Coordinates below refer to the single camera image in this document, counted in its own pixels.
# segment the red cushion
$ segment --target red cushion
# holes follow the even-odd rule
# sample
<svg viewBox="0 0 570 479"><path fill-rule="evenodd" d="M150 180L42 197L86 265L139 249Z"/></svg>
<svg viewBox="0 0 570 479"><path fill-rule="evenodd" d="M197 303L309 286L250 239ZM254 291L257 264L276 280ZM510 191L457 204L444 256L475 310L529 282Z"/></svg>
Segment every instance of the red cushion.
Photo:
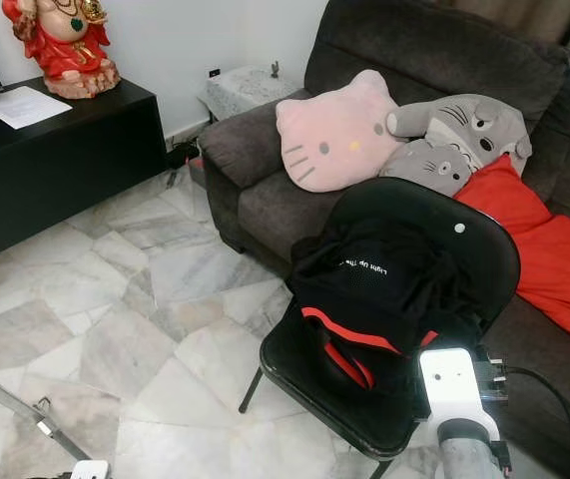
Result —
<svg viewBox="0 0 570 479"><path fill-rule="evenodd" d="M473 175L455 198L511 233L522 263L517 293L570 332L570 218L551 215L506 155Z"/></svg>

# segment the white wall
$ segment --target white wall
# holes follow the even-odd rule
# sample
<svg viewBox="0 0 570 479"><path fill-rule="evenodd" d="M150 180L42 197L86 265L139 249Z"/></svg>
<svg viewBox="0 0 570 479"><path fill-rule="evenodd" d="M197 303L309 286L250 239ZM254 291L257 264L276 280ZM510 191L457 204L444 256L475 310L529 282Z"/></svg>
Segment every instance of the white wall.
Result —
<svg viewBox="0 0 570 479"><path fill-rule="evenodd" d="M302 85L327 0L246 0L248 63L279 60L284 76Z"/></svg>
<svg viewBox="0 0 570 479"><path fill-rule="evenodd" d="M106 47L124 78L156 93L166 136L204 121L196 95L214 68L280 60L300 85L326 0L102 0ZM0 79L41 75L0 5Z"/></svg>

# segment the black tv stand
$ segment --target black tv stand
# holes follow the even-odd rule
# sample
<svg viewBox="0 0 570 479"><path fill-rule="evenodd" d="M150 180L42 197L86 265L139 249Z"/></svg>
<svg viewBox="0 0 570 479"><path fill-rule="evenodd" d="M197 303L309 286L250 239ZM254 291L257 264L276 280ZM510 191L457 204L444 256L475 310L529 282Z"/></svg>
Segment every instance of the black tv stand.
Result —
<svg viewBox="0 0 570 479"><path fill-rule="evenodd" d="M10 85L48 93L36 78ZM0 121L0 251L165 168L156 97L123 80L14 130Z"/></svg>

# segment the brown curtain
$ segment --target brown curtain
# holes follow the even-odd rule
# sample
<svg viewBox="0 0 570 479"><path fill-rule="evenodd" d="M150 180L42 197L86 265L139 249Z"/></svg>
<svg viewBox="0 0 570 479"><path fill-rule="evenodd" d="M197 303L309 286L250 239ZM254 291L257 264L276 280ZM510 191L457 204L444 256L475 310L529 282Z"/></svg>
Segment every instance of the brown curtain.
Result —
<svg viewBox="0 0 570 479"><path fill-rule="evenodd" d="M435 0L529 37L559 43L570 29L570 0Z"/></svg>

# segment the sofa armrest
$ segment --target sofa armrest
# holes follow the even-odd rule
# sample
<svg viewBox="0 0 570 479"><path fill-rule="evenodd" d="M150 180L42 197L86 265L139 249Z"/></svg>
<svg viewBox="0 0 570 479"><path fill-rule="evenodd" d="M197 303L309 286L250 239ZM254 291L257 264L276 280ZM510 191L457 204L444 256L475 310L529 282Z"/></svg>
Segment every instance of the sofa armrest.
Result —
<svg viewBox="0 0 570 479"><path fill-rule="evenodd" d="M287 98L309 97L306 90L298 90ZM276 128L276 104L280 101L214 123L199 136L205 160L241 189L283 167L281 136Z"/></svg>

